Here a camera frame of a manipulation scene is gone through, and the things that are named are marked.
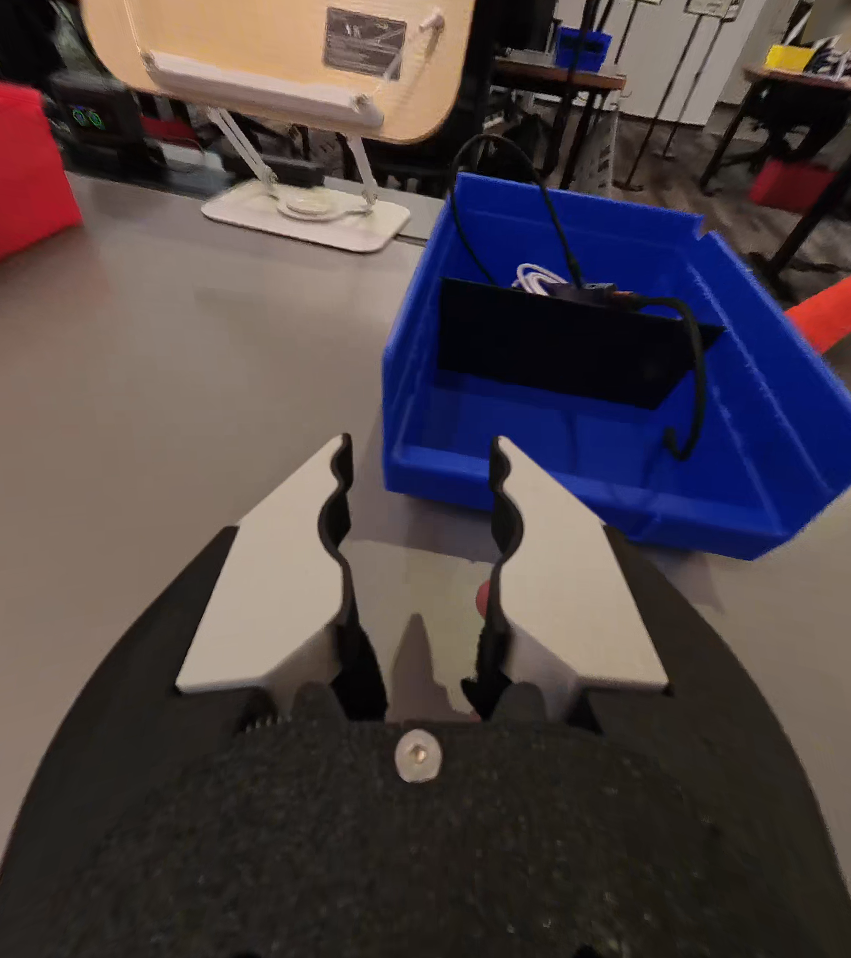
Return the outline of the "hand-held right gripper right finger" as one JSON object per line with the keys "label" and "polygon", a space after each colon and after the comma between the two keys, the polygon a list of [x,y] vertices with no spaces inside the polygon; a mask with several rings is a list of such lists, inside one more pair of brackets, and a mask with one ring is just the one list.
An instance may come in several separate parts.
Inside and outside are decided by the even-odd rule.
{"label": "hand-held right gripper right finger", "polygon": [[474,712],[490,718],[506,688],[522,683],[559,721],[593,690],[666,692],[611,529],[504,436],[491,440],[489,488],[498,556],[474,675],[461,682]]}

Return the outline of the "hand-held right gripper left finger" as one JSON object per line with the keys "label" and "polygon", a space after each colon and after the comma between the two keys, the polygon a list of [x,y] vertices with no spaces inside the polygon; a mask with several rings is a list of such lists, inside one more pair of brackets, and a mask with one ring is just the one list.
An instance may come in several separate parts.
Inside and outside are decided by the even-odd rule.
{"label": "hand-held right gripper left finger", "polygon": [[340,546],[351,528],[352,438],[339,434],[236,525],[176,680],[182,695],[258,689],[288,715],[306,684],[353,720],[388,707]]}

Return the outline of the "grey desk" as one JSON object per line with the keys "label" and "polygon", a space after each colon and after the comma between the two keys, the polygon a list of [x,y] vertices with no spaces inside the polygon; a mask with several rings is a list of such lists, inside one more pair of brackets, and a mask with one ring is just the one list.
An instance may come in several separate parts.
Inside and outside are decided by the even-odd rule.
{"label": "grey desk", "polygon": [[[340,432],[345,553],[390,657],[423,618],[463,709],[489,518],[384,489],[381,358],[421,249],[354,257],[71,175],[84,224],[0,264],[0,859],[50,738],[130,624]],[[851,487],[751,562],[647,550],[791,738],[851,892]]]}

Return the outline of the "flat black device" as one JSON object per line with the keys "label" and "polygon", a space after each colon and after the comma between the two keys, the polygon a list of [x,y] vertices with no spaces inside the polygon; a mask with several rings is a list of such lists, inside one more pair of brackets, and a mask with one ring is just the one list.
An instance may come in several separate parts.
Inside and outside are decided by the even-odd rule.
{"label": "flat black device", "polygon": [[323,169],[316,162],[276,155],[266,155],[263,159],[277,184],[301,189],[320,188],[325,184]]}

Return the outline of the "black power station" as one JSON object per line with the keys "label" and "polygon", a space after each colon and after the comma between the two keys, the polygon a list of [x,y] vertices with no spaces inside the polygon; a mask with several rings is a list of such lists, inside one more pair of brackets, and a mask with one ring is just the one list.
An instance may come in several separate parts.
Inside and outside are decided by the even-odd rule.
{"label": "black power station", "polygon": [[102,73],[61,70],[49,93],[80,145],[132,157],[145,155],[147,139],[132,90]]}

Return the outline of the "wooden side table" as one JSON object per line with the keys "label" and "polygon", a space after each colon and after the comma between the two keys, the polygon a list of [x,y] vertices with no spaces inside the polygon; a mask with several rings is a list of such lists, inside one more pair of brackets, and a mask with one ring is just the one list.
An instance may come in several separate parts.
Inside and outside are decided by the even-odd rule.
{"label": "wooden side table", "polygon": [[506,90],[515,90],[535,95],[559,97],[551,126],[542,176],[550,176],[559,166],[563,138],[573,115],[576,100],[585,96],[585,106],[578,114],[574,136],[565,158],[560,189],[569,190],[575,179],[577,165],[583,155],[592,126],[600,108],[611,94],[621,93],[627,77],[615,68],[598,72],[574,67],[532,64],[504,56],[493,62],[492,85]]}

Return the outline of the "small blue storage bin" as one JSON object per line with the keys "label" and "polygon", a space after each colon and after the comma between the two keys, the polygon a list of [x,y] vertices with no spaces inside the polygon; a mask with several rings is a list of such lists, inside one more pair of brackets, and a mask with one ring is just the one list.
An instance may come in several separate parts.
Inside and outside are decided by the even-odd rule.
{"label": "small blue storage bin", "polygon": [[561,26],[557,32],[554,65],[569,69],[575,63],[576,71],[601,71],[611,46],[612,35],[601,30],[590,30],[579,42],[580,30]]}

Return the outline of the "wooden stand with white base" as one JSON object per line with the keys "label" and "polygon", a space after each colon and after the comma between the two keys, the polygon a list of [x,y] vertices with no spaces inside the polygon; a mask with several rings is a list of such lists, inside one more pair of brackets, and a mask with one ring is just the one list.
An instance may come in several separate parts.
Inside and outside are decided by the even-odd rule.
{"label": "wooden stand with white base", "polygon": [[[378,198],[366,140],[436,132],[457,98],[472,1],[86,1],[109,72],[137,92],[201,107],[252,178],[207,201],[222,225],[375,254],[408,225]],[[282,184],[235,114],[345,138],[361,193]]]}

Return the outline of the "black-legged wooden table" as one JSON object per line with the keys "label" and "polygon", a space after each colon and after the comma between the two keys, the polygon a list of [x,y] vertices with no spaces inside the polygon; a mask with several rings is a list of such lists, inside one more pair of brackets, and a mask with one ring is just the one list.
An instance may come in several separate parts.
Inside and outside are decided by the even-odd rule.
{"label": "black-legged wooden table", "polygon": [[[832,79],[823,76],[805,73],[794,73],[786,70],[771,69],[765,66],[746,66],[744,75],[749,80],[749,88],[738,108],[733,120],[725,128],[719,145],[711,155],[708,164],[698,179],[698,188],[703,194],[708,193],[711,180],[718,174],[723,159],[735,133],[742,125],[748,110],[759,100],[762,91],[770,84],[785,84],[800,89],[816,89],[825,91],[833,100],[839,100],[851,110],[851,78]],[[753,271],[762,282],[781,298],[792,300],[793,290],[783,278],[783,273],[791,268],[792,261],[800,248],[826,217],[834,214],[840,204],[848,198],[851,192],[851,153],[839,168],[830,185],[815,200],[815,203],[805,213],[802,219],[783,240],[778,250],[769,257],[760,253],[749,253],[747,259]]]}

